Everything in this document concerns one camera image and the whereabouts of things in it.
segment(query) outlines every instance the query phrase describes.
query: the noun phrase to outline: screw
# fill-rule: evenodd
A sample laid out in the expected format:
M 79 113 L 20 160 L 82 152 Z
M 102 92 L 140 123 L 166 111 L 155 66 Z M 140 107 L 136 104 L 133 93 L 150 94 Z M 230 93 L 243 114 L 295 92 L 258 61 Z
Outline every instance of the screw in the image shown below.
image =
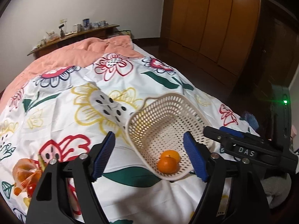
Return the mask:
M 244 163 L 244 164 L 249 164 L 250 161 L 249 161 L 248 158 L 243 158 L 243 159 L 242 159 L 242 163 Z
M 211 154 L 211 157 L 212 157 L 213 159 L 218 159 L 218 158 L 219 158 L 219 154 L 216 153 L 216 152 L 213 152 L 213 153 Z
M 85 158 L 87 158 L 88 157 L 88 154 L 87 153 L 82 153 L 82 154 L 80 154 L 80 156 L 79 156 L 79 158 L 80 159 L 85 159 Z
M 56 158 L 52 158 L 49 163 L 51 165 L 54 165 L 55 163 L 57 163 L 57 159 Z

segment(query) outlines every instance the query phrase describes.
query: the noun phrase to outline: basket rim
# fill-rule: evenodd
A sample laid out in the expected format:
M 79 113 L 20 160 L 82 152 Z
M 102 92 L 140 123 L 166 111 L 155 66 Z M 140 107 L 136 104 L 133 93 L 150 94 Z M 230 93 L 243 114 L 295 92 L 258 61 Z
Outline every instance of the basket rim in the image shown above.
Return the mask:
M 145 160 L 145 158 L 141 155 L 141 153 L 138 151 L 138 149 L 136 148 L 136 146 L 135 146 L 135 144 L 132 142 L 132 140 L 131 140 L 131 137 L 130 137 L 130 135 L 129 135 L 129 124 L 130 124 L 130 122 L 131 122 L 131 120 L 137 115 L 137 113 L 138 112 L 140 112 L 140 111 L 142 111 L 143 109 L 145 109 L 145 108 L 147 108 L 147 107 L 149 107 L 150 105 L 152 105 L 154 102 L 156 102 L 157 100 L 159 100 L 159 99 L 162 99 L 162 98 L 164 98 L 164 97 L 167 97 L 167 96 L 180 96 L 180 97 L 182 97 L 185 101 L 186 101 L 186 103 L 188 103 L 190 106 L 192 106 L 192 108 L 196 111 L 196 113 L 197 114 L 199 114 L 202 118 L 203 118 L 203 120 L 205 121 L 205 125 L 206 126 L 211 126 L 211 122 L 209 121 L 209 120 L 207 120 L 207 118 L 205 117 L 205 115 L 204 115 L 204 112 L 202 112 L 201 111 L 201 109 L 199 109 L 199 108 L 197 108 L 197 107 L 195 107 L 195 105 L 192 103 L 192 102 L 190 102 L 190 100 L 185 96 L 185 95 L 183 95 L 183 94 L 181 94 L 181 93 L 177 93 L 177 92 L 175 92 L 175 93 L 166 93 L 166 94 L 162 94 L 161 96 L 159 96 L 159 97 L 147 97 L 147 98 L 145 98 L 144 99 L 144 104 L 141 106 L 141 107 L 139 107 L 131 116 L 130 116 L 130 118 L 127 120 L 127 122 L 126 122 L 126 137 L 127 137 L 127 140 L 129 141 L 129 143 L 130 143 L 130 146 L 133 148 L 133 150 L 134 150 L 134 152 L 137 154 L 137 156 L 142 160 L 142 162 L 143 162 L 143 164 L 145 164 L 145 166 L 147 167 L 147 169 L 149 170 L 149 171 L 151 171 L 154 175 L 156 175 L 158 178 L 160 178 L 160 179 L 163 179 L 163 180 L 170 180 L 170 181 L 173 181 L 173 180 L 178 180 L 178 179 L 181 179 L 181 178 L 183 178 L 184 176 L 186 176 L 189 172 L 185 172 L 185 173 L 182 173 L 182 174 L 179 174 L 178 176 L 162 176 L 162 175 L 160 175 L 159 173 L 157 173 L 149 164 L 148 164 L 148 162 Z M 144 105 L 145 105 L 145 103 L 146 103 L 146 101 L 148 101 L 148 100 L 150 100 L 150 99 L 155 99 L 155 101 L 154 102 L 152 102 L 152 103 L 150 103 L 149 105 L 147 105 L 146 107 L 143 107 Z

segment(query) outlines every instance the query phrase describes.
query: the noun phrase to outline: white floral blanket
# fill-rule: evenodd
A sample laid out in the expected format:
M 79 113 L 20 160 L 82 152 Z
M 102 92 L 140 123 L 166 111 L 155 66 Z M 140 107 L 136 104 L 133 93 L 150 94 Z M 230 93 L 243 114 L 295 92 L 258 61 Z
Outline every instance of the white floral blanket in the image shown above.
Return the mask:
M 52 158 L 72 160 L 102 142 L 111 130 L 116 135 L 115 149 L 104 175 L 93 184 L 109 221 L 188 223 L 205 183 L 192 173 L 175 182 L 159 179 L 146 169 L 124 134 L 130 113 L 145 98 L 168 92 L 184 94 L 216 128 L 227 126 L 255 133 L 222 102 L 155 58 L 110 53 L 86 68 L 58 68 L 26 83 L 0 115 L 1 194 L 13 212 L 25 222 L 27 207 L 23 198 L 27 194 L 13 193 L 12 169 L 19 159 L 37 160 L 41 154 L 46 162 Z M 218 143 L 214 143 L 214 151 L 219 152 Z M 72 182 L 69 187 L 73 211 L 83 221 Z M 229 182 L 219 214 L 224 212 L 228 196 Z

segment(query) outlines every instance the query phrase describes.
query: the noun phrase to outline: basket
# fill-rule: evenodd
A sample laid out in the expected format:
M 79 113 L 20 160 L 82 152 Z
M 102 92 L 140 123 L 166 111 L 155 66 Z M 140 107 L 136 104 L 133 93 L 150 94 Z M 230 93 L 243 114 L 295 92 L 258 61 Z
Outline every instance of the basket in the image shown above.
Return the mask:
M 156 101 L 145 107 L 149 99 Z M 177 180 L 193 170 L 183 145 L 183 134 L 190 131 L 197 142 L 210 149 L 213 141 L 203 136 L 206 125 L 210 125 L 209 121 L 185 96 L 168 93 L 159 98 L 146 98 L 127 121 L 126 134 L 136 154 L 153 174 L 164 180 Z M 177 173 L 164 174 L 157 169 L 160 155 L 166 150 L 180 154 Z

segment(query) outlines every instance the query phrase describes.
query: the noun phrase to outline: dark floor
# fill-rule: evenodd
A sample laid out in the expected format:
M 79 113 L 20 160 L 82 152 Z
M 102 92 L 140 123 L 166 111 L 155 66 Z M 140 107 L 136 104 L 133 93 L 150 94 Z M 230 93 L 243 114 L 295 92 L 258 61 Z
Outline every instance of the dark floor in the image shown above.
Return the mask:
M 134 39 L 133 43 L 152 54 L 161 61 L 179 70 L 198 89 L 218 98 L 229 106 L 236 114 L 242 115 L 248 111 L 255 115 L 259 123 L 266 118 L 265 105 L 258 102 L 249 89 L 238 82 L 234 90 L 230 93 L 228 89 L 217 79 L 196 67 L 190 61 L 167 49 L 165 42 L 159 38 Z

